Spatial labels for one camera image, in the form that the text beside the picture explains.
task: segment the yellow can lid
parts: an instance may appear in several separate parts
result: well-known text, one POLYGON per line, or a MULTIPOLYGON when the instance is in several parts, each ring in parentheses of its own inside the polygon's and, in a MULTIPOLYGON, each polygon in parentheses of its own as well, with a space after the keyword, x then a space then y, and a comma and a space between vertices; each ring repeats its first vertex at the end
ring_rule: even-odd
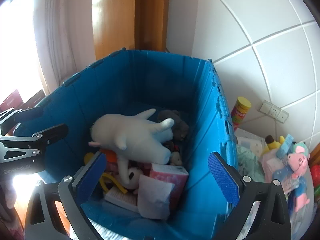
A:
POLYGON ((237 100, 243 107, 246 107, 248 109, 251 107, 251 103, 248 99, 244 97, 238 97, 237 100))

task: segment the wooden door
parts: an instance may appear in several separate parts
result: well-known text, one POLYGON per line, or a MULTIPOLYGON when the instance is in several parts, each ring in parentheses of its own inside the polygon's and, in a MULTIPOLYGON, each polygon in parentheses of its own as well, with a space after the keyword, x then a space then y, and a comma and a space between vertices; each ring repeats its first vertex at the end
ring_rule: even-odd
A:
POLYGON ((96 58, 122 47, 165 51, 169 0, 92 0, 96 58))

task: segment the pringles can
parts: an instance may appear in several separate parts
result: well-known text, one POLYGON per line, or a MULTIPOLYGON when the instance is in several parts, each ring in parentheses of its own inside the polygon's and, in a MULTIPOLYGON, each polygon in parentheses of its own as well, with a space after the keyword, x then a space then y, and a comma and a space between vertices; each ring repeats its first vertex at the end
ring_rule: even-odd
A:
POLYGON ((244 97, 238 97, 235 106, 231 111, 231 119, 233 123, 233 130, 237 130, 245 115, 249 111, 251 103, 244 97))

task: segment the orange toy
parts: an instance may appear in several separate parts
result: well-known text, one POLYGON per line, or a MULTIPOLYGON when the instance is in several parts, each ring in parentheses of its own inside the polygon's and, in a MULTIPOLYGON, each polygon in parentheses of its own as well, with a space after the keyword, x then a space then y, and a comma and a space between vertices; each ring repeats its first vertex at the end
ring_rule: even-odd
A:
POLYGON ((117 155, 114 151, 102 149, 102 148, 100 148, 99 151, 106 155, 108 162, 117 163, 117 155))

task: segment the pink ear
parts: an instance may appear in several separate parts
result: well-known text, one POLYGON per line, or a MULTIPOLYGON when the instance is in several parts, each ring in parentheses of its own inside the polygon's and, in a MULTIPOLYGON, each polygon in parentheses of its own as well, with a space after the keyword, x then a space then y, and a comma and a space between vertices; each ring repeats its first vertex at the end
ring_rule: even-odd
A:
POLYGON ((297 146, 296 153, 304 153, 304 148, 302 146, 297 146))
POLYGON ((91 147, 101 147, 101 144, 98 142, 89 142, 89 146, 91 147))

